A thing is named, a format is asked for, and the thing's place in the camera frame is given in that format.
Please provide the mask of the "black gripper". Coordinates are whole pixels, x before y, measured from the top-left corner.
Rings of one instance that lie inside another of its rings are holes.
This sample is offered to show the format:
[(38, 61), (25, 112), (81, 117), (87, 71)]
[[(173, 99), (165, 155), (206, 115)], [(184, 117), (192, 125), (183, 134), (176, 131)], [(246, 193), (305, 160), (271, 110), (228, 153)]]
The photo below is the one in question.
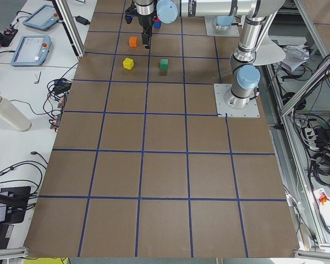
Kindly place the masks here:
[(153, 21), (156, 16), (154, 4), (136, 4), (136, 11), (139, 24), (143, 27), (141, 34), (142, 44), (146, 49), (150, 48)]

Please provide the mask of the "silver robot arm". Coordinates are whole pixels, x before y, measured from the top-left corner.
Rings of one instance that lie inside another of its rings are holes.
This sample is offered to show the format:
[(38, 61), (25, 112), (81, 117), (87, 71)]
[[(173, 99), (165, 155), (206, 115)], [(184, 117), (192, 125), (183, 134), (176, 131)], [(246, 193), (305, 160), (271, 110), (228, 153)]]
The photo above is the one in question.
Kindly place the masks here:
[(127, 24), (138, 19), (142, 43), (149, 48), (156, 19), (170, 24), (178, 17), (214, 17), (216, 27), (225, 27), (220, 18), (244, 16), (237, 47), (230, 56), (233, 83), (224, 95), (228, 107), (241, 110), (248, 106), (251, 93), (258, 87), (261, 75), (256, 68), (257, 51), (283, 4), (284, 1), (132, 1), (124, 18)]

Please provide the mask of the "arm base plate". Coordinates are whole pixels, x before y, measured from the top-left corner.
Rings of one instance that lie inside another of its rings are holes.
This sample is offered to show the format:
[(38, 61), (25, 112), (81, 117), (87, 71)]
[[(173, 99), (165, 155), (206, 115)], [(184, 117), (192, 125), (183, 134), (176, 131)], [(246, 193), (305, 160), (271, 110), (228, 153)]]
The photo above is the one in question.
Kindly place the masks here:
[(259, 108), (253, 91), (248, 98), (232, 94), (232, 84), (214, 84), (217, 116), (222, 118), (259, 118)]
[(205, 25), (207, 36), (239, 37), (239, 24), (234, 16), (206, 16)]

